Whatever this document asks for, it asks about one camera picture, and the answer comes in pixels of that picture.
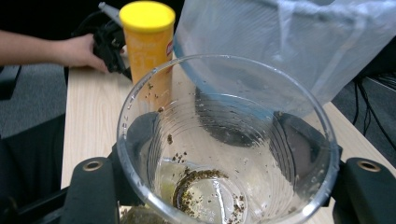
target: clear plastic cup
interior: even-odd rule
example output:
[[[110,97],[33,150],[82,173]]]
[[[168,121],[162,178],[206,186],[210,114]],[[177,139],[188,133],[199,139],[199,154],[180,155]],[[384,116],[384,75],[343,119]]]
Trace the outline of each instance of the clear plastic cup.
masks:
[[[159,104],[149,96],[169,69],[171,96]],[[144,76],[120,113],[117,148],[139,198],[172,223],[303,222],[329,198],[340,160],[309,91],[230,55],[183,57]]]

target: plastic bag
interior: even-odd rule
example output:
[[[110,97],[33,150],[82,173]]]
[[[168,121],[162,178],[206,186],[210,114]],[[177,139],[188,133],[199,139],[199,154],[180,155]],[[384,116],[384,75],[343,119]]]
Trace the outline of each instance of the plastic bag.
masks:
[[[324,105],[396,35],[395,12],[396,1],[186,0],[175,54],[268,64]]]

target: wooden table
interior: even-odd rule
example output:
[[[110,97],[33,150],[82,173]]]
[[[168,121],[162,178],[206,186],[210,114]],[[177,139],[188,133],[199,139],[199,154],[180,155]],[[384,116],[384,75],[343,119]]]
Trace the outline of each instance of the wooden table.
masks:
[[[62,187],[70,183],[73,169],[92,157],[107,157],[116,143],[117,123],[123,102],[132,88],[126,77],[113,73],[102,74],[90,68],[71,69],[68,80],[64,164]],[[328,103],[324,109],[331,121],[338,145],[344,151],[342,160],[361,157],[396,169],[367,139]],[[320,208],[307,223],[333,223],[332,204]]]

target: hand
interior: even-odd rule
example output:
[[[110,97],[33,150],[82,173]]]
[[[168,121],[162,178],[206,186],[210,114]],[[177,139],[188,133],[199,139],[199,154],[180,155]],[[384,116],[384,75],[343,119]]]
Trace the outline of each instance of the hand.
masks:
[[[92,34],[58,41],[59,63],[70,67],[90,66],[108,73],[104,61],[93,54],[93,44]]]

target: yellow lid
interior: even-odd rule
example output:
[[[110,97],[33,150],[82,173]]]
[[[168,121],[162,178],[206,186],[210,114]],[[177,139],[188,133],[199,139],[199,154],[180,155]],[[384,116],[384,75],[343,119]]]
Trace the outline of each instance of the yellow lid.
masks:
[[[126,29],[142,33],[154,33],[173,26],[175,11],[163,3],[136,1],[122,7],[120,20]]]

